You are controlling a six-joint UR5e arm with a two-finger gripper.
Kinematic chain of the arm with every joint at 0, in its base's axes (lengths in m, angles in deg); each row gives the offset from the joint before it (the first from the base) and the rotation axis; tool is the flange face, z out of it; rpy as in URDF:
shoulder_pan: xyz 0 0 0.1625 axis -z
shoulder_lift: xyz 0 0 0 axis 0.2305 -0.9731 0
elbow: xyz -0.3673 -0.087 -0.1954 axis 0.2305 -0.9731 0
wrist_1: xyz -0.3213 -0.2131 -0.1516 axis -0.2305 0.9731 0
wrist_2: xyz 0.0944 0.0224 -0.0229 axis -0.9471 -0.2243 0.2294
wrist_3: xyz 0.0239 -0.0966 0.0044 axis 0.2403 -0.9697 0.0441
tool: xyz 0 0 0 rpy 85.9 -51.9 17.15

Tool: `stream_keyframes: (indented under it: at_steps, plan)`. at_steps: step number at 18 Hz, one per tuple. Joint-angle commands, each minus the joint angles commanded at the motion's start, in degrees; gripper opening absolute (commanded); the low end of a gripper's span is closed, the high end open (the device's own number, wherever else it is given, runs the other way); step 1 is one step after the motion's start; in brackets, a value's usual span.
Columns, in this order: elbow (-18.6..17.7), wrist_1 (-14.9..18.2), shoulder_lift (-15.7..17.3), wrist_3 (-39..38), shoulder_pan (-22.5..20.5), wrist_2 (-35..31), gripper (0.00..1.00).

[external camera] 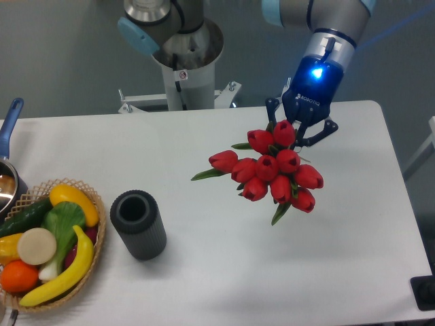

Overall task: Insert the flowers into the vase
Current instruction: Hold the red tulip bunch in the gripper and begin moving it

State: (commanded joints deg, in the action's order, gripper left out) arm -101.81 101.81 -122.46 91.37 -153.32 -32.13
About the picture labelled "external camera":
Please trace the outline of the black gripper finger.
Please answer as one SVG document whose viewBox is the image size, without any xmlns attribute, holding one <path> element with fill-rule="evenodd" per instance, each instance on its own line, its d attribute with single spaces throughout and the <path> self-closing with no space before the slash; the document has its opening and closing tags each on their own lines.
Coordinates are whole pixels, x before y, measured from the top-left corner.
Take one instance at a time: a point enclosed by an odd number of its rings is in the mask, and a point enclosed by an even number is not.
<svg viewBox="0 0 435 326">
<path fill-rule="evenodd" d="M 318 132 L 312 137 L 305 138 L 305 132 L 307 131 L 308 125 L 304 122 L 300 123 L 300 126 L 296 132 L 296 139 L 292 144 L 292 149 L 296 147 L 311 147 L 326 137 L 330 136 L 332 133 L 338 130 L 338 124 L 334 122 L 331 118 L 324 120 L 324 128 L 322 131 Z"/>
<path fill-rule="evenodd" d="M 265 107 L 268 121 L 273 125 L 276 125 L 277 122 L 287 119 L 281 97 L 267 98 L 265 100 Z"/>
</svg>

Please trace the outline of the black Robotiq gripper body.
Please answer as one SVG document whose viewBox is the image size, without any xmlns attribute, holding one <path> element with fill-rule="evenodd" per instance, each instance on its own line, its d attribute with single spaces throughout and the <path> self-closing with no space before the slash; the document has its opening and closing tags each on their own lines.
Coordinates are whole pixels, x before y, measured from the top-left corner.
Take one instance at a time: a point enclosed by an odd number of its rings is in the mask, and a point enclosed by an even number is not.
<svg viewBox="0 0 435 326">
<path fill-rule="evenodd" d="M 340 66 L 322 62 L 312 56 L 304 57 L 282 95 L 285 116 L 309 127 L 330 115 L 330 105 L 344 76 Z"/>
</svg>

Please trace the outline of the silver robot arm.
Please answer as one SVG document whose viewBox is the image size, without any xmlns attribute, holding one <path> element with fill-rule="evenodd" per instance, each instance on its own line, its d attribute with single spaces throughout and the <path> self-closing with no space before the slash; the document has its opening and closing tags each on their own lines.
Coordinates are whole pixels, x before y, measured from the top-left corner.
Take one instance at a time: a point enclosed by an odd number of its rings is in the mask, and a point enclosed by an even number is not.
<svg viewBox="0 0 435 326">
<path fill-rule="evenodd" d="M 275 26 L 307 26 L 312 36 L 279 98 L 266 101 L 268 119 L 282 107 L 298 122 L 296 147 L 310 147 L 337 130 L 330 105 L 372 16 L 374 1 L 263 1 L 264 19 Z M 125 1 L 118 21 L 124 40 L 161 67 L 171 111 L 213 109 L 215 63 L 223 47 L 217 24 L 202 1 Z"/>
</svg>

